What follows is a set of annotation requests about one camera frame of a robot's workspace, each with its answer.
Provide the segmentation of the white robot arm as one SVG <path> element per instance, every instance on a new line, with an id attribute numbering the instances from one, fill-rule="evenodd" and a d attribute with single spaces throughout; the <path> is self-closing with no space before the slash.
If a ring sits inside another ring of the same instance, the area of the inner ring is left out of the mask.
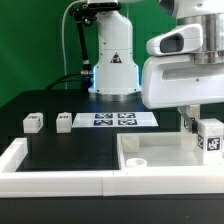
<path id="1" fill-rule="evenodd" d="M 119 13 L 123 2 L 81 0 L 69 12 L 77 22 L 98 23 L 99 59 L 88 87 L 92 98 L 142 97 L 150 108 L 176 107 L 183 117 L 195 104 L 224 102 L 224 0 L 157 0 L 176 27 L 150 39 L 150 57 L 139 70 L 133 61 L 133 28 Z"/>

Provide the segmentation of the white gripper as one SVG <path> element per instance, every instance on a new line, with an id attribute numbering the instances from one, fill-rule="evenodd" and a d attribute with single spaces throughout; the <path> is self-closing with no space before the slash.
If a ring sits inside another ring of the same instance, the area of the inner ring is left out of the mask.
<path id="1" fill-rule="evenodd" d="M 179 107 L 181 128 L 198 130 L 194 104 L 224 102 L 224 64 L 195 65 L 190 55 L 150 57 L 143 66 L 142 101 L 150 109 Z"/>

